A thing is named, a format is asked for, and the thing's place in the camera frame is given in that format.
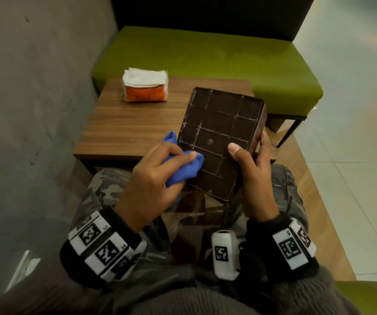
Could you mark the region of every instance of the dark brown box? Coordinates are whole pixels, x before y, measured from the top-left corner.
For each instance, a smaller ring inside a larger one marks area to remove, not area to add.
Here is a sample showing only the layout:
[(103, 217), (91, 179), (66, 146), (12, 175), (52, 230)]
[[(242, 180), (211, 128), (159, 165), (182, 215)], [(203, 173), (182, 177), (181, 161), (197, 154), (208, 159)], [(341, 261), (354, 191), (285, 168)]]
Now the dark brown box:
[(228, 153), (234, 142), (254, 155), (267, 112), (263, 100), (196, 87), (191, 94), (177, 144), (204, 155), (204, 163), (189, 185), (221, 201), (229, 201), (241, 183), (239, 165)]

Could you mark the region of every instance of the green cushion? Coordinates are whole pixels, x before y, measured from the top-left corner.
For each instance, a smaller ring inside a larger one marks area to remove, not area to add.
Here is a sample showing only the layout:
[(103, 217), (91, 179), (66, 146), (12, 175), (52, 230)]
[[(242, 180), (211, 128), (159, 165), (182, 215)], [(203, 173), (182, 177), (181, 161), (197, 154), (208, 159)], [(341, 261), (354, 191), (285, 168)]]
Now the green cushion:
[(336, 286), (363, 315), (377, 315), (377, 282), (337, 282)]
[(307, 116), (323, 91), (288, 41), (164, 28), (124, 27), (95, 66), (101, 92), (129, 67), (167, 70), (169, 76), (248, 79), (273, 114)]

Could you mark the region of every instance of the gray wall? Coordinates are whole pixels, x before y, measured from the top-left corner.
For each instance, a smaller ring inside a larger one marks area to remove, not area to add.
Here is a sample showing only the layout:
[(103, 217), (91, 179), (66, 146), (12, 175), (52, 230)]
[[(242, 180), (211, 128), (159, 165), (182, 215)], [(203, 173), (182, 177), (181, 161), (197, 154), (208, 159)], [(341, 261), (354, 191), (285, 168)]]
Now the gray wall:
[(109, 0), (0, 0), (0, 291), (24, 250), (44, 256), (67, 234), (90, 73), (115, 32)]

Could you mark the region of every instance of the wooden table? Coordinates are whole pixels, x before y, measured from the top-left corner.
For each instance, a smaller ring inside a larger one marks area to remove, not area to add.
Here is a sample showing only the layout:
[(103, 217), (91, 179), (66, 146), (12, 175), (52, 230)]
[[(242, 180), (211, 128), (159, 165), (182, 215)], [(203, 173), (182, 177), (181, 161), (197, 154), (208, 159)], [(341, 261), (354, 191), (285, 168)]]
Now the wooden table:
[(170, 78), (168, 100), (126, 103), (121, 79), (109, 79), (73, 155), (95, 174), (95, 167), (133, 167), (173, 131), (178, 135), (194, 87), (254, 96), (248, 80)]

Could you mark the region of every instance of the hand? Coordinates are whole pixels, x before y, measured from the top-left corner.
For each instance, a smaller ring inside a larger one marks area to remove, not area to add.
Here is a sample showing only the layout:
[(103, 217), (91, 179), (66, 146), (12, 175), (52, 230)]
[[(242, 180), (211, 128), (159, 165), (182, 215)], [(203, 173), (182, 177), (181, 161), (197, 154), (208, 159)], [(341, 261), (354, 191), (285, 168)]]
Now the hand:
[(235, 143), (228, 145), (230, 155), (238, 161), (242, 171), (244, 213), (259, 223), (279, 215), (271, 185), (270, 149), (270, 139), (265, 131), (261, 134), (260, 150), (255, 163), (248, 151)]
[[(170, 154), (176, 157), (163, 163)], [(174, 203), (185, 182), (168, 188), (165, 182), (180, 167), (193, 161), (196, 154), (194, 151), (183, 154), (180, 147), (169, 142), (154, 146), (134, 167), (114, 211), (134, 232), (141, 231)]]

